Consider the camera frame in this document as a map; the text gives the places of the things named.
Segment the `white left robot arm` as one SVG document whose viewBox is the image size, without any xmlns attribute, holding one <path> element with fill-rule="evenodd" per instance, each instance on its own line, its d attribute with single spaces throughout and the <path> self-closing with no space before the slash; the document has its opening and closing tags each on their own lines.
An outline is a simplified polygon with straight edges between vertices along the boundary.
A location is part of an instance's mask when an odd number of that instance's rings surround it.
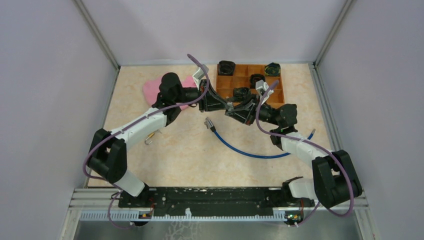
<svg viewBox="0 0 424 240">
<path fill-rule="evenodd" d="M 152 106 L 123 126 L 97 130 L 83 164 L 84 171 L 90 169 L 99 179 L 128 193 L 138 207 L 149 203 L 150 193 L 145 190 L 148 186 L 130 171 L 127 152 L 149 134 L 170 125 L 183 106 L 205 104 L 207 95 L 213 92 L 210 79 L 202 72 L 192 76 L 188 85 L 183 85 L 176 73 L 169 72 L 148 90 L 152 91 Z"/>
</svg>

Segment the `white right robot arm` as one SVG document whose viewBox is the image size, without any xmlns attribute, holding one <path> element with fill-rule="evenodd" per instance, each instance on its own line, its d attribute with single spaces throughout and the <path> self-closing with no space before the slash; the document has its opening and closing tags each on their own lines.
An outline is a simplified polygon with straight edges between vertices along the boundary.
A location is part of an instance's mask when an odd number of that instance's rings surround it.
<svg viewBox="0 0 424 240">
<path fill-rule="evenodd" d="M 304 138 L 295 128 L 297 105 L 284 104 L 273 108 L 267 103 L 259 106 L 259 97 L 253 95 L 240 103 L 228 101 L 225 115 L 243 124 L 259 121 L 276 125 L 270 131 L 273 145 L 296 156 L 312 169 L 312 178 L 294 177 L 282 184 L 281 199 L 287 206 L 295 206 L 301 199 L 319 201 L 330 209 L 359 197 L 363 193 L 350 155 L 344 150 L 330 151 Z"/>
</svg>

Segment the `grey combination lock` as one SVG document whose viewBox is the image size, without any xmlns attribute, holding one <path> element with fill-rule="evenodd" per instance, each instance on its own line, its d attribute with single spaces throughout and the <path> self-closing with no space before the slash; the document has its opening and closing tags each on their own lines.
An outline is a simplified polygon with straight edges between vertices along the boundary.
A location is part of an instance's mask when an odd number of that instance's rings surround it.
<svg viewBox="0 0 424 240">
<path fill-rule="evenodd" d="M 232 102 L 227 102 L 226 103 L 226 112 L 227 113 L 231 113 L 231 112 L 233 112 L 234 111 L 234 109 L 235 109 L 235 106 L 234 106 L 234 104 L 232 103 Z"/>
</svg>

